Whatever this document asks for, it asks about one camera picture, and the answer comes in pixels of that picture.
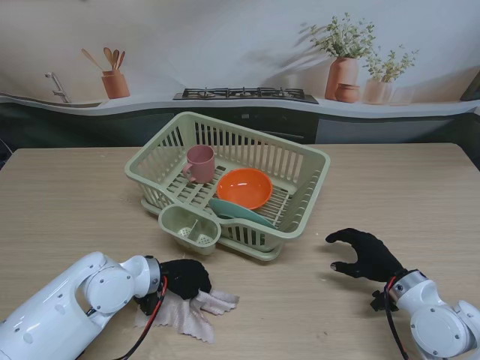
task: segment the teal plate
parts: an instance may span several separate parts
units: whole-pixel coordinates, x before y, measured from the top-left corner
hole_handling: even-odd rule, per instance
[[[265,219],[262,215],[258,215],[256,212],[237,205],[234,202],[220,199],[210,199],[208,204],[210,205],[210,209],[213,210],[213,212],[219,218],[245,219],[266,227],[270,227],[271,229],[275,228],[275,226],[273,226],[273,224]]]

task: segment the wooden spoon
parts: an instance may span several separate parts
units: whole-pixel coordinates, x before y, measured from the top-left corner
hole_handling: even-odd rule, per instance
[[[93,56],[90,55],[90,52],[88,52],[88,51],[85,50],[85,49],[82,49],[82,54],[85,55],[88,60],[90,60],[91,62],[93,62],[95,65],[97,65],[100,70],[104,71],[104,69],[102,69],[102,67],[95,61],[95,59],[93,58]]]
[[[117,66],[117,69],[119,69],[121,66],[122,66],[122,62],[123,62],[123,58],[125,57],[125,51],[122,51],[121,52],[121,55],[120,55],[120,60],[118,60],[118,66]]]
[[[115,70],[117,68],[117,62],[119,60],[119,55],[120,55],[120,52],[117,49],[113,50],[113,55],[112,55],[113,69],[112,70]]]
[[[103,53],[105,54],[106,60],[112,65],[112,70],[113,70],[113,65],[115,64],[113,62],[113,55],[112,55],[112,50],[110,50],[108,47],[103,48]]]

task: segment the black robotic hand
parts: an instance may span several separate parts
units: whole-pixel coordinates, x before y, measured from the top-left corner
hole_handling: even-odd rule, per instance
[[[182,299],[193,299],[198,291],[210,293],[209,273],[201,262],[191,259],[181,259],[162,262],[160,271],[168,280],[168,290],[181,296]]]
[[[392,276],[406,271],[383,242],[367,232],[343,229],[330,234],[325,240],[330,244],[337,240],[346,242],[357,253],[358,259],[354,264],[333,262],[330,266],[336,272],[386,283]]]

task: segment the wooden table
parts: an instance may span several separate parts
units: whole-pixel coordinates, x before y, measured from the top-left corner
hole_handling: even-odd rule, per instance
[[[135,148],[17,151],[0,172],[0,319],[92,251],[118,261],[190,257],[203,262],[214,288],[240,296],[238,308],[208,317],[216,344],[153,328],[132,359],[400,359],[385,314],[369,306],[382,284],[329,268],[356,258],[345,244],[324,241],[345,227],[377,235],[406,268],[435,280],[445,301],[480,308],[480,174],[460,148],[318,148],[331,167],[307,229],[263,265],[221,246],[197,256],[163,233],[124,174]],[[131,302],[82,360],[123,355],[141,332],[133,328],[135,312]],[[417,359],[408,321],[396,313]]]

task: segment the orange bowl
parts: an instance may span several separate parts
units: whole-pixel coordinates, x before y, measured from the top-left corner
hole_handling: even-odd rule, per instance
[[[217,195],[220,199],[256,209],[270,199],[273,185],[270,178],[257,169],[236,169],[220,179]]]

